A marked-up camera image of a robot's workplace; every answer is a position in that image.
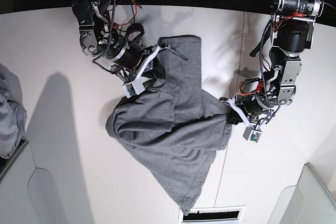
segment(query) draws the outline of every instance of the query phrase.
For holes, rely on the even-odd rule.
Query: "black cable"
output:
[[[329,6],[329,7],[331,7],[331,8],[333,8],[334,10],[336,10],[336,7],[335,7],[335,6],[333,6],[333,5],[331,5],[331,4],[327,3],[327,2],[324,2],[324,4],[327,5],[327,6]],[[325,13],[323,13],[323,15],[324,15],[325,17],[327,17],[327,18],[336,18],[336,16],[328,16],[328,15],[326,15]]]
[[[259,63],[260,63],[260,71],[261,71],[261,79],[263,81],[263,85],[264,85],[264,92],[266,92],[266,81],[265,81],[265,76],[264,76],[264,68],[263,68],[263,53],[262,53],[262,50],[264,48],[264,39],[265,39],[265,35],[267,33],[267,30],[269,29],[269,27],[271,26],[272,24],[272,20],[270,20],[265,29],[264,29],[264,32],[262,33],[262,37],[261,37],[261,41],[260,41],[260,49],[259,49]]]
[[[241,83],[240,87],[239,87],[239,91],[240,91],[242,94],[244,94],[244,92],[243,92],[243,88],[244,88],[246,85],[248,85],[248,84],[250,84],[250,83],[253,83],[253,82],[256,82],[256,81],[260,81],[260,78],[257,77],[257,78],[252,78],[252,79],[246,79],[246,80],[244,80],[244,81]]]
[[[106,69],[105,67],[103,67],[101,64],[99,64],[97,62],[98,59],[100,59],[106,52],[107,50],[109,50],[110,48],[110,45],[111,45],[111,42],[112,42],[112,33],[113,33],[113,23],[114,23],[114,16],[115,16],[115,11],[116,11],[116,6],[117,6],[117,0],[113,0],[113,8],[112,8],[112,15],[111,15],[111,23],[110,23],[110,27],[109,27],[109,40],[108,40],[108,43],[106,45],[106,48],[105,50],[97,57],[95,57],[93,60],[92,60],[92,63],[93,64],[96,64],[97,66],[99,66],[101,69],[105,70],[106,72],[108,73],[111,73],[113,74],[112,71]]]
[[[285,21],[285,22],[283,22],[281,25],[280,25],[280,27],[276,30],[276,31],[279,31],[280,29],[282,29],[285,25],[287,25],[288,24],[288,22],[287,22],[287,20]]]
[[[331,7],[331,8],[333,8],[333,9],[335,9],[335,10],[336,10],[336,7],[335,7],[335,6],[333,6],[332,4],[329,4],[329,3],[327,3],[327,2],[325,2],[324,4],[325,4],[325,5],[328,5],[329,7]]]
[[[134,8],[133,8],[133,3],[130,0],[120,0],[117,3],[117,6],[120,5],[120,3],[123,2],[123,1],[127,1],[130,4],[131,8],[132,8],[132,14],[133,14],[133,18],[132,19],[133,19],[133,24],[134,24],[135,23],[135,12],[134,12]]]
[[[103,54],[101,54],[101,55],[95,57],[95,58],[92,60],[92,63],[93,63],[93,64],[96,64],[98,67],[100,67],[101,69],[105,70],[106,72],[111,73],[111,74],[114,74],[112,71],[108,70],[107,68],[103,67],[101,64],[99,64],[99,63],[97,62],[97,60],[100,59],[102,56],[103,56]]]
[[[268,65],[268,67],[269,67],[269,70],[268,70],[268,69],[266,69],[266,70],[267,70],[267,72],[269,72],[269,71],[271,70],[271,65],[270,65],[269,62],[265,59],[264,56],[263,56],[262,58],[263,58],[264,61],[267,63],[267,65]]]
[[[267,121],[267,123],[269,123],[269,119],[268,119],[268,118],[260,118],[260,119],[258,120],[258,122],[257,122],[257,125],[256,125],[256,126],[258,126],[258,125],[261,125],[261,123],[260,123],[260,122],[261,122],[262,120],[266,120],[266,121]]]
[[[269,27],[266,31],[265,39],[267,40],[270,37],[270,35],[271,35],[271,27]],[[251,57],[256,57],[257,56],[257,53],[260,50],[260,44],[261,44],[261,42],[259,42],[259,44],[256,46],[256,48],[253,49],[253,51],[250,53]]]
[[[276,111],[272,114],[272,116],[269,118],[269,120],[268,120],[267,123],[269,123],[269,121],[271,121],[271,119],[275,116],[275,114],[276,114],[279,110],[280,110],[280,105],[279,105],[279,107],[276,109]]]

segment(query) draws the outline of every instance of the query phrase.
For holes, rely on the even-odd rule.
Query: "gray blanket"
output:
[[[10,158],[25,134],[26,111],[15,101],[10,101],[7,81],[0,74],[0,157]]]
[[[195,204],[216,150],[231,134],[227,108],[201,89],[201,39],[161,38],[166,71],[139,96],[123,98],[106,129],[147,167],[185,214]]]

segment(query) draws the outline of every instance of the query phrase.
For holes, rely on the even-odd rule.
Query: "white table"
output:
[[[129,7],[118,7],[116,21],[130,15]],[[217,98],[233,93],[239,66],[258,70],[248,54],[267,19],[174,6],[144,6],[137,16],[146,45],[161,36],[201,37],[203,89]],[[177,224],[178,206],[105,131],[123,96],[122,82],[82,54],[71,8],[0,15],[0,29],[0,61],[20,79],[35,164],[52,173],[68,222]],[[246,205],[244,223],[267,223],[280,192],[296,185],[304,163],[335,125],[336,91],[326,92],[336,77],[336,59],[328,52],[333,32],[316,26],[313,49],[302,54],[294,103],[280,110],[258,144],[242,138],[243,125],[234,127],[227,154],[218,152],[195,207]]]

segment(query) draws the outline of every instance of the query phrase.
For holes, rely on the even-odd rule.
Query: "air vent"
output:
[[[190,214],[184,216],[180,213],[181,224],[222,224],[239,223],[245,206],[223,208],[194,208]]]

